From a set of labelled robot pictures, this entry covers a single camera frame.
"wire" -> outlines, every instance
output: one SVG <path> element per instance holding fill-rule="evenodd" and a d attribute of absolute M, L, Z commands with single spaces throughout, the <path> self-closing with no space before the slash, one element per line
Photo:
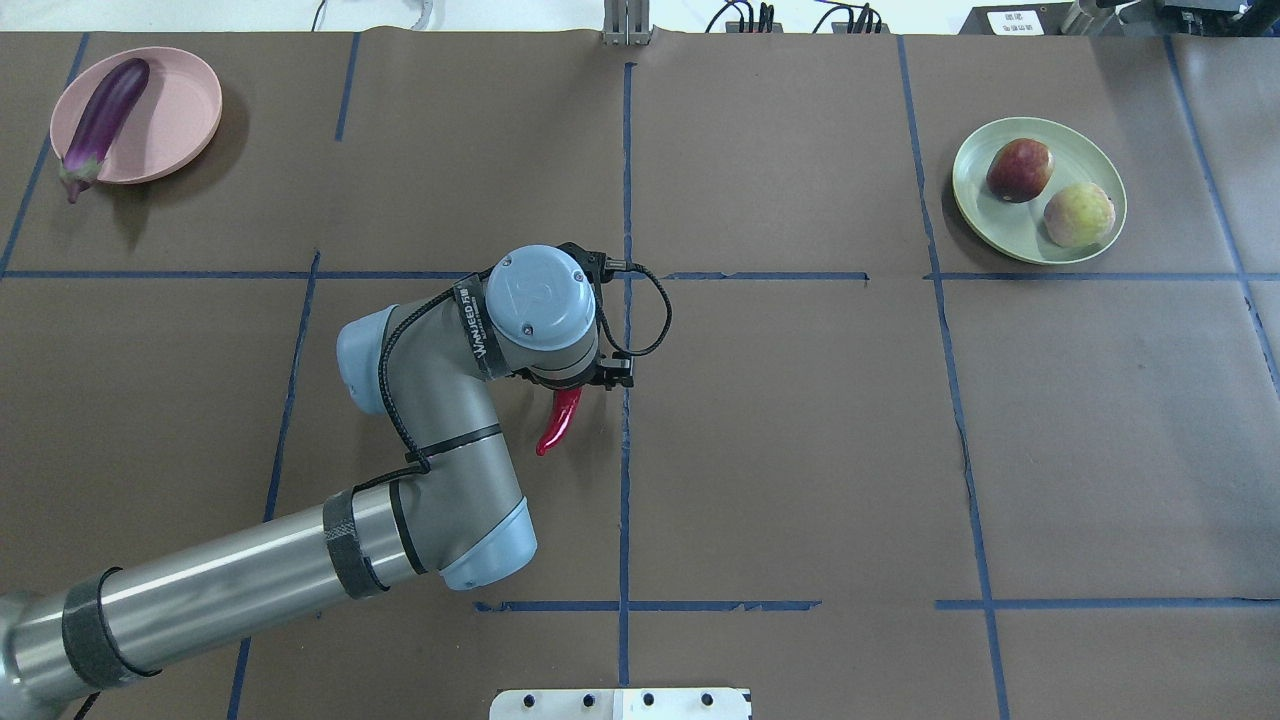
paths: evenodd
<path fill-rule="evenodd" d="M 399 342 L 399 338 L 401 336 L 404 334 L 404 331 L 407 331 L 410 325 L 420 320 L 424 315 L 430 313 L 433 309 L 435 309 L 436 305 L 444 302 L 452 295 L 453 295 L 453 288 L 451 287 L 449 290 L 424 302 L 421 306 L 419 306 L 417 310 L 410 313 L 407 318 L 401 320 L 401 324 L 396 325 L 396 329 L 392 331 L 392 334 L 387 336 L 387 342 L 383 345 L 383 351 L 378 356 L 378 389 L 379 392 L 381 392 L 383 396 L 383 406 L 387 407 L 387 415 L 392 419 L 392 425 L 396 427 L 396 433 L 399 434 L 401 442 L 404 443 L 404 447 L 407 447 L 410 454 L 417 460 L 419 465 L 421 465 L 421 471 L 424 473 L 431 470 L 431 464 L 428 461 L 426 456 L 422 455 L 422 451 L 417 447 L 417 443 L 413 442 L 413 437 L 408 434 L 408 429 L 404 428 L 404 421 L 401 420 L 399 410 L 396 409 L 396 401 L 392 400 L 392 389 L 387 382 L 387 363 L 390 360 L 392 350 L 396 348 L 396 343 Z"/>
<path fill-rule="evenodd" d="M 712 15 L 712 22 L 707 23 L 707 29 L 703 31 L 703 32 L 710 32 L 712 28 L 716 27 L 716 20 L 718 20 L 719 17 L 724 14 L 724 10 L 728 10 L 730 8 L 733 8 L 735 10 L 737 10 L 737 18 L 739 18 L 739 20 L 737 20 L 737 31 L 742 32 L 742 20 L 745 19 L 745 15 L 742 14 L 742 9 L 737 6 L 739 3 L 746 5 L 748 10 L 751 9 L 751 4 L 748 3 L 746 0 L 727 0 L 724 3 L 724 6 L 721 8 L 718 13 L 716 13 L 714 15 Z M 751 18 L 751 23 L 753 24 L 755 23 L 755 18 L 754 17 Z"/>
<path fill-rule="evenodd" d="M 662 341 L 667 340 L 667 331 L 671 329 L 671 315 L 672 315 L 671 297 L 667 296 L 667 291 L 662 287 L 662 283 L 658 282 L 657 275 L 654 275 L 649 270 L 649 268 L 645 268 L 640 263 L 630 263 L 630 265 L 631 268 L 628 269 L 634 269 L 637 273 L 644 274 L 644 277 L 649 278 L 649 282 L 653 283 L 653 287 L 658 288 L 658 295 L 662 296 L 662 304 L 667 306 L 667 320 L 663 322 L 662 324 L 662 332 L 658 333 L 658 340 L 653 341 L 653 343 L 649 347 L 645 347 L 644 350 L 631 350 L 630 347 L 620 346 L 618 341 L 613 340 L 613 331 L 609 328 L 609 319 L 604 316 L 604 302 L 600 299 L 599 284 L 595 286 L 595 310 L 596 310 L 595 314 L 600 320 L 600 328 L 604 329 L 604 337 L 608 338 L 609 345 L 613 346 L 613 350 L 617 350 L 620 354 L 627 357 L 640 357 L 641 355 L 649 355 L 654 350 L 658 350 L 658 346 L 662 345 Z"/>
<path fill-rule="evenodd" d="M 870 29 L 870 5 L 863 5 L 863 12 L 858 13 L 858 22 L 846 28 L 845 32 L 861 35 L 864 24 L 867 26 L 867 29 Z"/>
<path fill-rule="evenodd" d="M 380 486 L 383 483 L 389 483 L 392 480 L 396 480 L 396 479 L 399 479 L 399 478 L 403 478 L 403 477 L 407 477 L 407 475 L 421 475 L 421 474 L 422 474 L 422 469 L 421 468 L 419 468 L 417 465 L 410 465 L 408 468 L 401 468 L 399 470 L 392 470 L 390 473 L 383 473 L 381 475 L 378 475 L 376 478 L 374 478 L 371 480 L 365 480 L 365 482 L 360 483 L 358 486 L 351 488 L 351 492 L 352 492 L 352 495 L 355 495 L 357 492 L 364 492 L 364 491 L 366 491 L 366 489 L 369 489 L 371 487 L 376 487 L 376 486 Z"/>
<path fill-rule="evenodd" d="M 88 715 L 88 711 L 93 707 L 93 703 L 97 702 L 97 696 L 100 694 L 102 693 L 96 692 L 84 698 L 84 705 L 82 705 L 81 708 L 76 712 L 76 720 L 84 720 L 84 716 Z"/>
<path fill-rule="evenodd" d="M 329 3 L 329 0 L 320 0 L 320 4 L 316 5 L 316 14 L 311 18 L 311 32 L 316 31 L 316 23 L 320 22 L 320 10 L 324 10 L 326 3 Z"/>
<path fill-rule="evenodd" d="M 823 15 L 820 20 L 818 20 L 818 24 L 813 26 L 813 32 L 809 33 L 809 35 L 814 35 L 819 29 L 822 29 L 822 23 L 827 22 L 827 18 L 829 18 L 832 13 L 836 13 L 836 12 L 840 12 L 840 10 L 847 10 L 849 12 L 849 27 L 854 27 L 854 8 L 852 8 L 852 5 L 836 5 L 835 8 L 827 10 L 827 14 Z"/>
<path fill-rule="evenodd" d="M 822 23 L 826 22 L 827 18 L 829 18 L 836 10 L 849 12 L 849 23 L 845 26 L 846 35 L 879 33 L 881 28 L 884 26 L 884 19 L 881 17 L 879 12 L 872 8 L 870 3 L 867 3 L 865 5 L 849 5 L 846 3 L 835 3 L 832 0 L 818 0 L 818 3 L 835 5 L 835 8 L 827 10 L 827 13 L 822 15 L 822 19 L 818 20 L 818 24 L 813 26 L 814 33 L 822 29 Z M 854 10 L 860 10 L 856 19 L 854 17 Z"/>
<path fill-rule="evenodd" d="M 431 10 L 434 9 L 435 0 L 422 0 L 422 14 L 417 17 L 417 22 L 410 29 L 417 32 L 426 29 L 428 23 L 431 22 Z"/>

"green apple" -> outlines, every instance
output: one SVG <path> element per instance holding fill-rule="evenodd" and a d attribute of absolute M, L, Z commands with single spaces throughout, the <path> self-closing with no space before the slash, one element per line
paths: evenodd
<path fill-rule="evenodd" d="M 1057 191 L 1044 206 L 1048 238 L 1062 247 L 1098 242 L 1116 223 L 1116 206 L 1106 191 L 1092 182 L 1078 182 Z"/>

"black band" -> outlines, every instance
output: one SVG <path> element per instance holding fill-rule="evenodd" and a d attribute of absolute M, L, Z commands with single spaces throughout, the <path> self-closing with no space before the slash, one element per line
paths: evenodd
<path fill-rule="evenodd" d="M 470 433 L 461 434 L 456 438 L 449 438 L 447 441 L 442 441 L 435 445 L 420 447 L 417 448 L 417 451 L 422 455 L 422 457 L 431 457 L 434 455 L 442 455 L 451 450 L 457 450 L 463 445 L 471 445 L 472 442 L 479 442 L 486 437 L 493 437 L 497 434 L 502 434 L 502 425 L 494 423 L 488 428 L 480 428 L 479 430 L 471 430 Z M 404 460 L 407 462 L 417 462 L 417 455 L 412 452 L 406 452 Z"/>
<path fill-rule="evenodd" d="M 111 568 L 67 591 L 63 603 L 63 651 L 72 670 L 91 688 L 120 688 L 141 678 L 159 674 L 145 671 L 120 657 L 106 618 L 102 615 L 102 583 L 119 568 Z"/>
<path fill-rule="evenodd" d="M 351 506 L 355 493 L 344 489 L 324 502 L 324 544 L 329 550 L 329 562 L 342 583 L 342 589 L 353 600 L 371 597 L 387 592 L 378 582 L 372 565 L 360 550 L 360 536 L 356 534 L 356 511 Z"/>
<path fill-rule="evenodd" d="M 413 547 L 413 538 L 408 534 L 408 523 L 404 521 L 404 505 L 399 498 L 399 480 L 392 480 L 390 487 L 392 493 L 392 516 L 396 518 L 396 532 L 399 533 L 401 546 L 404 548 L 404 557 L 408 560 L 410 566 L 419 575 L 426 574 L 426 568 L 422 566 L 422 560 L 417 556 L 417 548 Z"/>
<path fill-rule="evenodd" d="M 506 378 L 511 366 L 498 346 L 498 331 L 489 322 L 484 307 L 484 288 L 480 275 L 467 275 L 453 284 L 453 302 L 458 306 L 458 319 L 467 336 L 467 346 L 480 368 L 480 379 L 489 382 Z"/>

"pink plate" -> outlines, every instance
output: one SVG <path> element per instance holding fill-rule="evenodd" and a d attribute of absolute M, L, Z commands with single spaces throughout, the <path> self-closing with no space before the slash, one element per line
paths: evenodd
<path fill-rule="evenodd" d="M 100 182 L 129 184 L 168 176 L 200 155 L 223 115 L 223 87 L 204 60 L 177 47 L 127 50 L 81 73 L 58 99 L 49 120 L 49 138 L 59 158 L 70 146 L 84 105 L 99 83 L 129 58 L 145 59 L 151 65 L 151 77 L 106 152 Z"/>

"eggplant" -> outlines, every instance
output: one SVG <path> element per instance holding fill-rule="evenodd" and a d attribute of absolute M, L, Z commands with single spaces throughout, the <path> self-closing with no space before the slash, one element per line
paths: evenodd
<path fill-rule="evenodd" d="M 68 202 L 76 202 L 81 192 L 97 182 L 106 151 L 120 135 L 150 77 L 151 65 L 142 58 L 131 58 L 111 68 L 93 90 L 58 172 L 67 187 Z"/>

